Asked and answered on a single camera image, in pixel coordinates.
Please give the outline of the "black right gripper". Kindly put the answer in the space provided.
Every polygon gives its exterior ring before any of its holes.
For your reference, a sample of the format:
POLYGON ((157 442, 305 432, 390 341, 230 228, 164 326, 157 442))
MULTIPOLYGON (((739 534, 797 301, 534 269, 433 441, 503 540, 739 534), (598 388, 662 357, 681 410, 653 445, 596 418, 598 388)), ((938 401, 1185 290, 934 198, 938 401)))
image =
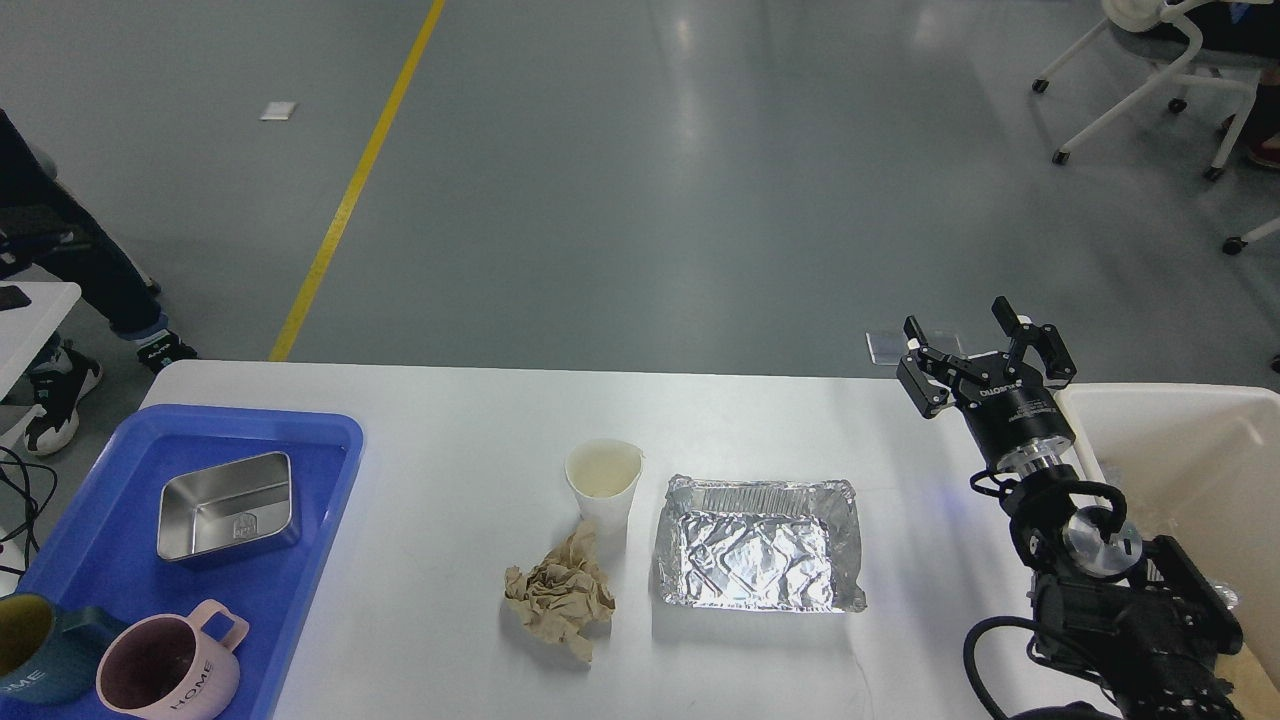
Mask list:
POLYGON ((1047 443, 1061 454, 1074 445, 1076 434, 1044 379, 1051 388, 1066 387, 1076 368, 1055 325, 1037 325, 1018 315, 1005 296, 995 299, 992 314, 1010 340, 1007 352, 969 359, 931 346, 916 318, 909 315, 902 327, 908 351, 900 357, 896 377, 924 419, 951 404, 957 382, 957 409, 986 466, 1006 471, 1016 465, 1009 456, 1027 446, 1047 443), (1038 354, 1044 378, 1024 363, 1028 348, 1038 354), (975 365, 973 379, 960 377, 969 375, 969 363, 975 365))

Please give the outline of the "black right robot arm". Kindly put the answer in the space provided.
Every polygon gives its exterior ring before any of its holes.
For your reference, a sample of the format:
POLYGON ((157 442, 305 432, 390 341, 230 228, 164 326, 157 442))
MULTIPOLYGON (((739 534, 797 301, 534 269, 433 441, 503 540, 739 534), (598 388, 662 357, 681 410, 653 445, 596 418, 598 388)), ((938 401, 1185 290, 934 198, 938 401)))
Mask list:
POLYGON ((970 486, 998 501, 1033 574, 1030 618, 989 618, 965 635, 975 697, 1005 717, 980 678, 977 646, 987 632, 1016 626, 1030 633, 1032 662, 1097 685, 1120 719, 1238 719, 1233 684, 1215 664, 1242 650, 1239 621, 1172 537, 1144 538, 1117 487, 1066 461, 1076 436, 1055 393, 1076 365, 1057 328, 1018 314, 1004 296, 992 313, 1009 346, 978 355, 937 348, 909 316, 896 370, 923 418, 960 411, 986 462, 970 486))

